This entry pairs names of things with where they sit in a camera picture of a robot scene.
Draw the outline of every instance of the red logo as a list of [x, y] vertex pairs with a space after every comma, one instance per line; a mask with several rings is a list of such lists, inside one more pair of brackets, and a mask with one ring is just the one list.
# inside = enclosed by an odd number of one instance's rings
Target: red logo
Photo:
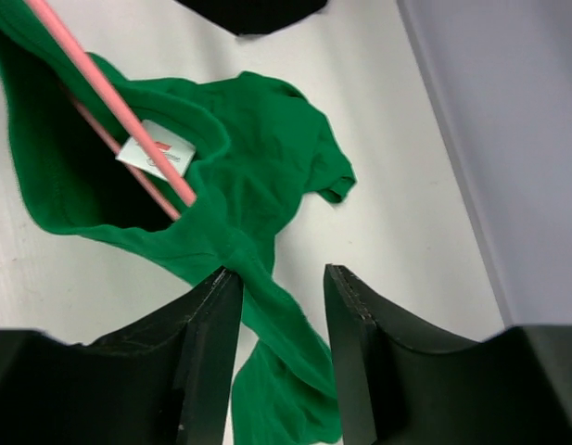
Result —
[[163, 142], [160, 142], [160, 141], [156, 141], [156, 147], [162, 151], [168, 151], [172, 148], [172, 146], [169, 146], [168, 144], [164, 144]]

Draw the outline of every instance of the white table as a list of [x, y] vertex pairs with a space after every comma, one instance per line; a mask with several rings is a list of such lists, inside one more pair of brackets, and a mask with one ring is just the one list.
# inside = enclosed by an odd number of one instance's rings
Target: white table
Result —
[[[347, 265], [382, 295], [452, 332], [483, 339], [502, 330], [393, 0], [331, 0], [323, 13], [255, 39], [235, 38], [171, 0], [51, 4], [86, 49], [129, 78], [208, 82], [253, 70], [292, 82], [329, 117], [358, 184], [336, 208], [305, 197], [277, 238], [274, 275], [325, 338], [328, 262]], [[189, 288], [122, 250], [36, 227], [17, 190], [0, 84], [0, 326], [90, 342]], [[236, 368], [254, 342], [243, 328]]]

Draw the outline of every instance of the green fabric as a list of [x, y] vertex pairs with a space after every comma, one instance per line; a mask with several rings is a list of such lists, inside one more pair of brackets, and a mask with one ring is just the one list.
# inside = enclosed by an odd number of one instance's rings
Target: green fabric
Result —
[[328, 347], [271, 277], [274, 237], [302, 195], [318, 192], [339, 202], [355, 182], [325, 116], [291, 85], [250, 72], [208, 84], [129, 81], [103, 58], [94, 60], [141, 119], [197, 147], [186, 175], [197, 202], [186, 209], [153, 178], [182, 213], [169, 221], [74, 110], [61, 84], [117, 140], [126, 132], [23, 2], [0, 0], [0, 75], [29, 213], [48, 232], [123, 248], [192, 285], [221, 265], [238, 272], [246, 287], [243, 323], [260, 341], [233, 387], [236, 445], [337, 441]]

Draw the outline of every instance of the white label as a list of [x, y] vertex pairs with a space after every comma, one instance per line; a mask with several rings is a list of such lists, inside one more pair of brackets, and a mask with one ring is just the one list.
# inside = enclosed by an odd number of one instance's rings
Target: white label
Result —
[[[176, 171], [183, 176], [195, 156], [195, 146], [153, 121], [143, 121], [142, 123], [159, 150]], [[166, 180], [154, 161], [133, 137], [130, 137], [122, 146], [121, 152], [117, 155], [117, 160]]]

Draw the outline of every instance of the pink stick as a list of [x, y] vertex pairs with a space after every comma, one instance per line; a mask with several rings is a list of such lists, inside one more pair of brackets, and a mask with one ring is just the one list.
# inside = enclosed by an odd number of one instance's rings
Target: pink stick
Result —
[[[112, 150], [112, 152], [115, 155], [119, 154], [119, 152], [121, 151], [121, 146], [119, 145], [119, 143], [115, 140], [114, 137], [112, 137], [112, 135], [110, 135], [109, 132], [107, 132], [107, 130], [102, 125], [100, 125], [100, 122], [98, 122], [95, 119], [95, 117], [92, 116], [90, 111], [88, 111], [88, 108], [86, 108], [83, 104], [78, 102], [75, 98], [72, 98], [71, 102], [77, 108], [77, 110], [80, 112], [83, 118], [86, 119], [86, 121], [90, 124], [90, 126], [92, 126], [94, 131], [105, 142], [105, 144]], [[156, 188], [156, 186], [153, 185], [147, 179], [147, 177], [141, 170], [136, 169], [134, 166], [127, 164], [125, 164], [125, 167], [127, 167], [129, 172], [131, 172], [131, 174], [139, 182], [139, 184], [141, 184], [144, 187], [144, 189], [148, 192], [148, 194], [154, 198], [154, 200], [166, 212], [166, 214], [170, 216], [170, 218], [173, 221], [176, 221], [181, 217], [181, 214], [178, 212], [178, 210], [171, 204], [171, 202], [168, 199], [166, 199], [166, 197], [164, 197], [160, 193], [160, 191]]]
[[102, 71], [98, 69], [94, 61], [83, 51], [80, 44], [71, 35], [51, 6], [45, 0], [25, 0], [25, 2], [61, 46], [61, 49], [65, 51], [86, 81], [92, 85], [104, 103], [107, 104], [125, 130], [135, 138], [148, 156], [152, 158], [156, 167], [168, 179], [176, 194], [190, 207], [197, 198], [193, 189], [158, 150], [146, 129], [133, 114], [121, 95], [110, 84]]

